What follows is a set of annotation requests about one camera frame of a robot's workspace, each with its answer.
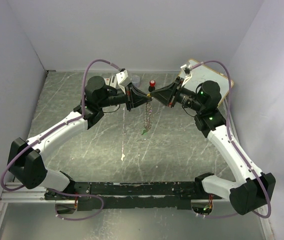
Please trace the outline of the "clear plastic clip jar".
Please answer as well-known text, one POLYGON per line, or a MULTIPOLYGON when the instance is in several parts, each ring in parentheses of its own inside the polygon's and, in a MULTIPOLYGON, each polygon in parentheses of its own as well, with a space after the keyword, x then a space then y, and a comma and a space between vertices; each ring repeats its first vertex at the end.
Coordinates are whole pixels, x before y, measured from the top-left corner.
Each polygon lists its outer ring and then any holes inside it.
POLYGON ((140 86, 140 81, 141 81, 140 76, 138 76, 138 75, 133 75, 132 76, 132 84, 134 86, 136 86, 137 88, 140 86))

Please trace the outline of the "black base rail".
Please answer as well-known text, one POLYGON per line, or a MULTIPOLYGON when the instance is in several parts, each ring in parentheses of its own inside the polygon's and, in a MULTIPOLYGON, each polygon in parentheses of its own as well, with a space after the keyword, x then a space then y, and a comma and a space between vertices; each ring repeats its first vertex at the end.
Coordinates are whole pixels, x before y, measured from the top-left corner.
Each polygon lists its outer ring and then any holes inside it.
POLYGON ((194 181, 167 182, 75 182, 65 190, 67 194, 79 194, 81 197, 65 196, 48 190, 45 200, 73 201, 79 211, 104 209, 150 209, 176 208, 190 210, 191 202, 208 200, 209 194, 200 189, 194 181))

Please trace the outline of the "white framed whiteboard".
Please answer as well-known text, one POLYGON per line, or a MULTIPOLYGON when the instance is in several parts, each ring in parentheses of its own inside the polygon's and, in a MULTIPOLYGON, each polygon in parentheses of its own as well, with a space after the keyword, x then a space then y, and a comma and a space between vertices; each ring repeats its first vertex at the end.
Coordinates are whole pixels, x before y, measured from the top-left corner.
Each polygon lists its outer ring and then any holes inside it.
POLYGON ((202 84, 206 81, 214 81, 217 82, 220 87, 221 100, 219 101, 218 106, 222 104, 225 97, 229 93, 229 81, 227 79, 226 74, 221 74, 207 65, 201 65, 195 69, 193 69, 190 73, 192 76, 185 83, 185 88, 191 90, 193 92, 197 92, 199 89, 196 89, 199 84, 202 84))

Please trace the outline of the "white stapler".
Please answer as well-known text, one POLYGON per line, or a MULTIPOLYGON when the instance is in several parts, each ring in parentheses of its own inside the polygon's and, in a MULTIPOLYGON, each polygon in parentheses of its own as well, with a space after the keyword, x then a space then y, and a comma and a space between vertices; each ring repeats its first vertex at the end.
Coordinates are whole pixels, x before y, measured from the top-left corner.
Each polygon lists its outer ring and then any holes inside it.
POLYGON ((109 78, 109 86, 111 86, 113 88, 117 88, 117 78, 116 78, 115 75, 113 75, 109 78))

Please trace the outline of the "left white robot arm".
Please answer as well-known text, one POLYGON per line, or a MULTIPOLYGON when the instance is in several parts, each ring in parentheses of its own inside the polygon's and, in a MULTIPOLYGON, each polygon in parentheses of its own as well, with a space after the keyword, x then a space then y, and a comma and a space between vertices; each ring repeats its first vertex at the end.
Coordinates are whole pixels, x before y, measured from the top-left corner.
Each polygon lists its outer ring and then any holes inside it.
POLYGON ((128 82, 120 90, 107 86, 104 78, 91 77, 84 88, 84 99, 67 117, 48 130, 28 140, 17 138, 11 144, 9 172, 27 189, 45 187, 57 190, 68 200, 75 194, 73 179, 67 174, 51 170, 44 160, 72 137, 90 129, 104 116, 103 108, 126 105, 130 111, 151 101, 145 93, 128 82))

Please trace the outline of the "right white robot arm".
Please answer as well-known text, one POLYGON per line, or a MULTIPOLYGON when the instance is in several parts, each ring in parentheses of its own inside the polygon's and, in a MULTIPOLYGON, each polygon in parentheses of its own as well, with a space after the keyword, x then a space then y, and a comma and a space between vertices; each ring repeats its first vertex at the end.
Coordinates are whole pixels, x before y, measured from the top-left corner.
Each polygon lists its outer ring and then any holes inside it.
POLYGON ((196 91, 191 91, 182 83, 183 80, 178 77, 169 86, 154 90, 149 95, 165 106, 173 107, 179 103, 194 110, 197 129, 217 148, 235 177, 235 181, 229 181, 213 173, 198 176, 195 179, 195 196, 200 199, 209 194, 219 196, 230 201, 240 215, 267 206, 268 212, 263 217, 268 218, 276 179, 272 173, 264 173, 254 164, 235 139, 229 118, 223 117, 218 109, 222 98, 220 86, 208 80, 199 84, 196 91))

